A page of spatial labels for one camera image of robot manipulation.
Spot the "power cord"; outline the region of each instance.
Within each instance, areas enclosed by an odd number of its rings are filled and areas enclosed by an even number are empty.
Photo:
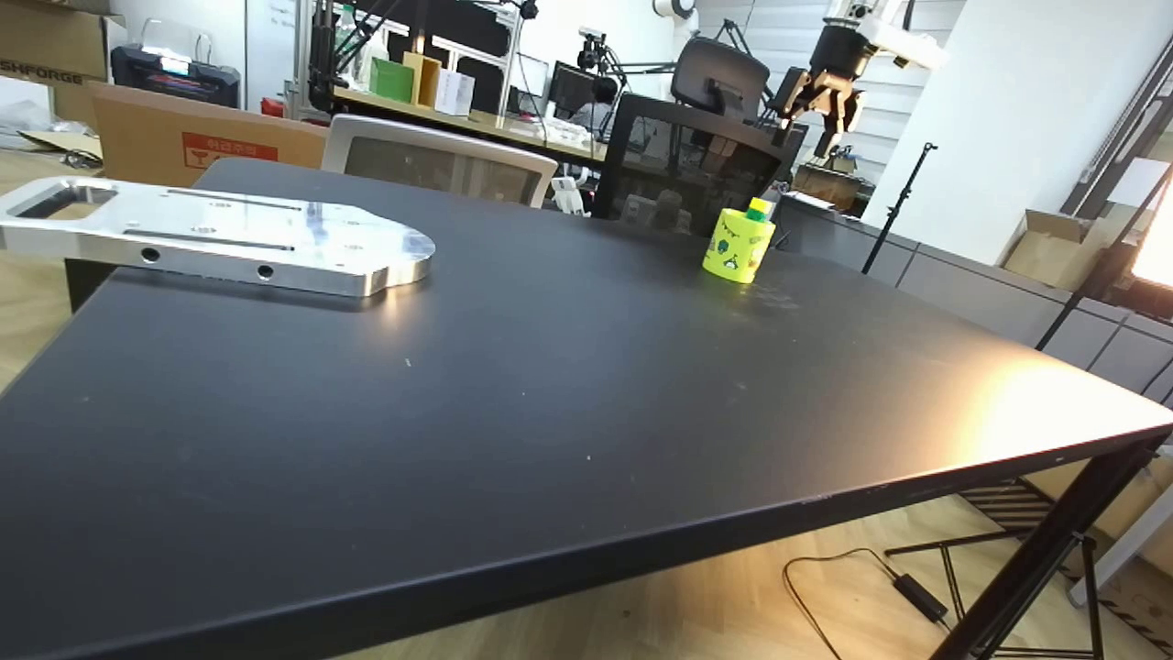
[[[796,580],[792,580],[792,567],[796,567],[796,565],[845,561],[845,557],[854,557],[854,552],[873,557],[873,561],[878,565],[878,572],[888,572],[891,587],[895,587],[928,623],[948,632],[948,623],[946,623],[946,611],[948,611],[948,609],[946,609],[932,589],[923,589],[909,572],[898,572],[895,565],[888,565],[873,547],[849,547],[849,551],[828,552],[828,557],[792,557],[792,561],[779,565],[779,582],[796,594],[807,623],[813,627],[813,634],[821,637],[821,645],[823,645],[836,660],[844,660],[844,653],[836,650],[836,640],[828,637],[828,632],[818,623],[813,609],[811,609],[807,599],[799,594],[799,587],[796,587]]]

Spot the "silver metal plate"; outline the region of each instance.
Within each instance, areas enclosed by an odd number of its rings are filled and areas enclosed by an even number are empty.
[[[0,248],[372,296],[416,281],[436,243],[354,204],[53,175],[0,193]]]

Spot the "black table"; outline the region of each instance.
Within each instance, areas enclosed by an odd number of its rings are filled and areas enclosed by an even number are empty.
[[[316,656],[1092,459],[990,653],[1170,409],[854,270],[223,162],[439,243],[368,309],[118,270],[0,400],[0,656]]]

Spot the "lamp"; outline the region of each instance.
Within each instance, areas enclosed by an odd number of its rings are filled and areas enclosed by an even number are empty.
[[[1036,337],[1033,347],[1049,347],[1049,341],[1058,335],[1062,320],[1076,309],[1076,299],[1083,299],[1092,292],[1092,285],[1102,281],[1106,274],[1106,253],[1115,253],[1127,231],[1135,226],[1135,219],[1148,210],[1157,210],[1148,236],[1141,238],[1141,253],[1133,260],[1133,274],[1155,285],[1173,288],[1173,202],[1170,202],[1170,184],[1173,184],[1173,164],[1160,170],[1160,175],[1152,184],[1148,198],[1135,204],[1135,213],[1127,215],[1127,222],[1122,226],[1122,236],[1102,248],[1102,255],[1094,260],[1094,269],[1083,274],[1083,281],[1065,296],[1065,305],[1058,309],[1058,316],[1053,320],[1053,325]]]

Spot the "desk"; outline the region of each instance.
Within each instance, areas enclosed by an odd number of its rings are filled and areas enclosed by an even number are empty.
[[[354,88],[334,88],[334,105],[346,109],[346,112],[382,112],[382,117],[395,117],[395,121],[412,121],[412,125],[431,125],[431,129],[452,129],[452,133],[465,133],[465,136],[485,136],[494,142],[509,142],[521,150],[538,150],[554,162],[579,162],[579,164],[602,164],[605,162],[605,145],[594,142],[591,150],[575,150],[564,142],[547,140],[538,121],[524,121],[524,117],[494,117],[494,112],[480,112],[472,109],[469,117],[454,117],[454,112],[439,112],[431,105],[412,105],[412,103],[400,103],[400,99],[382,99],[382,96],[366,96]]]
[[[118,270],[0,400],[0,656],[324,656],[1092,459],[990,653],[1173,415],[854,270],[323,172],[439,243],[372,309]]]

